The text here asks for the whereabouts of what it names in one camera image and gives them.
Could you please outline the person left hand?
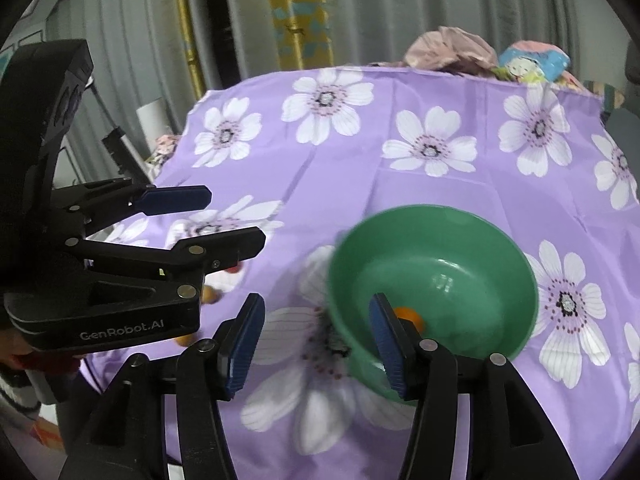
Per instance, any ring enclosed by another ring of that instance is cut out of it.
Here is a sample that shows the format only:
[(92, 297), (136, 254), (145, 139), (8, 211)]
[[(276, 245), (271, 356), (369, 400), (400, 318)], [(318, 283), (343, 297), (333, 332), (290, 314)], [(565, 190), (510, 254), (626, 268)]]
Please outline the person left hand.
[(35, 370), (46, 375), (61, 376), (79, 370), (81, 358), (66, 353), (38, 352), (15, 328), (0, 332), (1, 362), (14, 370)]

